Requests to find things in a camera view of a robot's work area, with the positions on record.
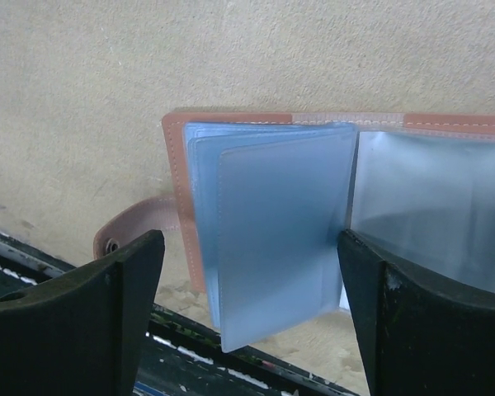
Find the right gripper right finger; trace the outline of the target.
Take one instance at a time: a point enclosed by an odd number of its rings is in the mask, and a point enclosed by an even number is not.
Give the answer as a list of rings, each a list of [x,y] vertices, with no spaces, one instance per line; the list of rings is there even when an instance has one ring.
[[[494,293],[351,230],[337,252],[370,394],[495,395]]]

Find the pink leather card holder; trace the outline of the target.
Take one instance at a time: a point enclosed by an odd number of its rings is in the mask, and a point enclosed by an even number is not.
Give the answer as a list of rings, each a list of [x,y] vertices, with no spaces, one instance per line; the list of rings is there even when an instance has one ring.
[[[226,352],[348,307],[345,229],[495,293],[495,115],[173,112],[162,128],[173,195],[118,214],[93,251],[179,229]]]

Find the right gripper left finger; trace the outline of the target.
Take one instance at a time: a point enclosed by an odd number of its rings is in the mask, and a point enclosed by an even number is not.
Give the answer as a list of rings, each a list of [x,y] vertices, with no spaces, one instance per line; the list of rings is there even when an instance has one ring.
[[[0,298],[0,395],[130,395],[165,242],[107,256]]]

